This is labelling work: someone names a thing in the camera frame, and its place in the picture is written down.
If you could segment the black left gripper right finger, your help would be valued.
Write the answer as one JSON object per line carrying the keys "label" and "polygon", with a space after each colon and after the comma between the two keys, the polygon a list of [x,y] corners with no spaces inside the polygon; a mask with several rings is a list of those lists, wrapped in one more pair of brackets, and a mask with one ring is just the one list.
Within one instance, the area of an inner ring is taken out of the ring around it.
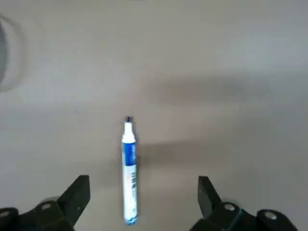
{"label": "black left gripper right finger", "polygon": [[198,204],[203,217],[192,231],[294,231],[295,225],[283,213],[261,209],[252,215],[232,202],[221,200],[209,177],[198,177]]}

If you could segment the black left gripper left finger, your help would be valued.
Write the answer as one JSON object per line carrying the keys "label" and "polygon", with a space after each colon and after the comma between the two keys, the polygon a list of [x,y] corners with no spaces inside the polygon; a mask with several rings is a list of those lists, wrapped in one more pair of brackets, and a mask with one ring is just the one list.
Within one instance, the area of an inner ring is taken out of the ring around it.
{"label": "black left gripper left finger", "polygon": [[23,214],[17,208],[0,209],[2,231],[73,231],[90,201],[90,178],[80,175],[56,200],[39,203]]}

